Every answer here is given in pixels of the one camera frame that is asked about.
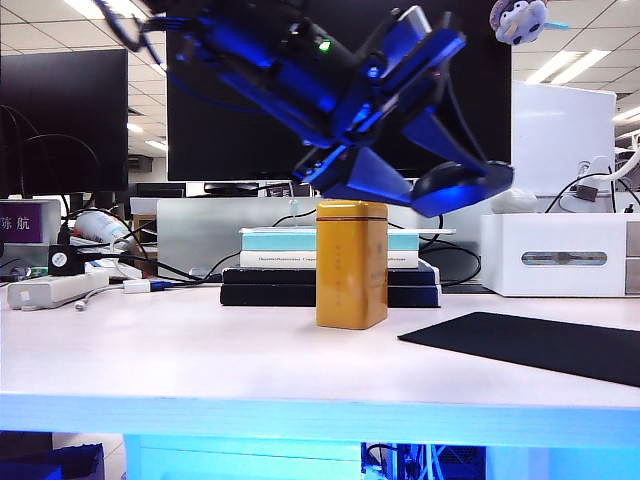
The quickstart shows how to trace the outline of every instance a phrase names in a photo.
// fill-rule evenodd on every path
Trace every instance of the plush toy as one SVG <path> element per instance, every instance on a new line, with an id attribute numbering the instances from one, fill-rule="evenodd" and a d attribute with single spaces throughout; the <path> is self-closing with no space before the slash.
<path id="1" fill-rule="evenodd" d="M 509 45 L 535 41 L 545 28 L 548 0 L 498 0 L 489 21 L 496 38 Z"/>

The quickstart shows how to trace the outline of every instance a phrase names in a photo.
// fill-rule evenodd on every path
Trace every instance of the ceiling light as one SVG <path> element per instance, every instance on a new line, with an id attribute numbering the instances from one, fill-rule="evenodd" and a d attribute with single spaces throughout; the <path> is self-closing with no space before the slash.
<path id="1" fill-rule="evenodd" d="M 575 60 L 580 52 L 558 52 L 554 57 L 545 63 L 537 72 L 527 79 L 527 83 L 541 83 L 562 67 Z"/>
<path id="2" fill-rule="evenodd" d="M 153 65 L 151 65 L 151 68 L 153 68 L 156 72 L 158 72 L 163 77 L 167 76 L 167 64 L 166 63 L 161 63 L 160 65 L 158 65 L 157 63 L 154 63 Z"/>
<path id="3" fill-rule="evenodd" d="M 169 147 L 163 143 L 160 142 L 156 142 L 155 140 L 147 140 L 146 142 L 147 145 L 151 145 L 154 148 L 157 148 L 158 150 L 162 150 L 163 152 L 168 152 L 169 151 Z"/>
<path id="4" fill-rule="evenodd" d="M 553 85 L 564 85 L 565 83 L 570 82 L 578 75 L 583 73 L 585 70 L 591 68 L 604 57 L 609 55 L 611 51 L 609 50 L 591 50 L 584 57 L 578 60 L 576 63 L 567 68 L 564 72 L 558 75 L 551 82 Z"/>
<path id="5" fill-rule="evenodd" d="M 624 140 L 625 138 L 631 138 L 636 135 L 640 135 L 640 129 L 634 130 L 633 132 L 625 133 L 624 135 L 620 135 L 616 138 L 616 140 Z"/>
<path id="6" fill-rule="evenodd" d="M 127 123 L 127 128 L 134 133 L 144 133 L 142 127 L 135 123 Z"/>
<path id="7" fill-rule="evenodd" d="M 93 3 L 93 0 L 64 0 L 67 5 L 75 9 L 78 13 L 89 20 L 104 20 L 104 15 L 100 9 Z M 111 7 L 114 13 L 125 18 L 146 19 L 147 15 L 138 8 L 131 0 L 107 0 L 107 5 Z"/>
<path id="8" fill-rule="evenodd" d="M 620 115 L 616 115 L 615 117 L 613 117 L 613 121 L 620 122 L 622 120 L 629 120 L 631 119 L 631 117 L 635 118 L 637 115 L 640 115 L 640 107 L 632 108 L 631 110 L 627 110 Z"/>

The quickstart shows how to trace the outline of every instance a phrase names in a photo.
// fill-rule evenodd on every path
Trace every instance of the black mouse pad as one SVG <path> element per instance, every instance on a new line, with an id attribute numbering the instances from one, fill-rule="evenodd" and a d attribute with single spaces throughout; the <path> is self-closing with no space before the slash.
<path id="1" fill-rule="evenodd" d="M 640 332 L 632 330 L 475 312 L 398 338 L 640 387 Z"/>

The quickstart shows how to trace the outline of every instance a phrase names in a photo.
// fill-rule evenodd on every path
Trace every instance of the black monitor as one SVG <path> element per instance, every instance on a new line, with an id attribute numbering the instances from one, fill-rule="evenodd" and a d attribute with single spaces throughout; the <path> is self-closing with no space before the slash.
<path id="1" fill-rule="evenodd" d="M 12 110 L 0 109 L 8 191 L 0 193 L 127 189 L 126 51 L 3 56 L 1 66 L 0 104 Z M 27 120 L 39 134 L 82 140 L 97 161 L 79 142 L 69 139 L 25 142 L 36 135 Z"/>
<path id="2" fill-rule="evenodd" d="M 172 15 L 192 14 L 205 2 L 193 1 Z M 420 5 L 432 24 L 444 12 L 460 19 L 468 45 L 453 60 L 452 79 L 461 108 L 487 157 L 511 160 L 511 49 L 496 41 L 489 25 L 494 0 L 310 0 L 308 16 L 357 50 L 394 7 Z M 184 64 L 177 34 L 168 34 L 169 67 L 204 96 L 251 105 L 215 79 L 196 61 Z M 286 179 L 307 148 L 278 121 L 266 115 L 235 113 L 207 105 L 171 84 L 168 89 L 169 179 L 173 181 Z M 407 178 L 422 176 L 442 160 L 406 140 L 387 124 L 374 149 Z"/>

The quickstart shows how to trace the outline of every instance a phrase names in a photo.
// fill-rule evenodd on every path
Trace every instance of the office desk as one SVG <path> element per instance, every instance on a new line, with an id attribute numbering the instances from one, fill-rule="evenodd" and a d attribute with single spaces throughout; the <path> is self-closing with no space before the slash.
<path id="1" fill-rule="evenodd" d="M 363 441 L 640 451 L 638 388 L 396 338 L 472 311 L 639 330 L 639 299 L 445 295 L 346 331 L 313 309 L 222 307 L 216 288 L 112 291 L 83 313 L 0 294 L 0 429 L 124 433 L 129 480 L 212 464 L 227 476 L 202 478 L 355 479 Z M 293 463 L 275 476 L 272 459 Z"/>

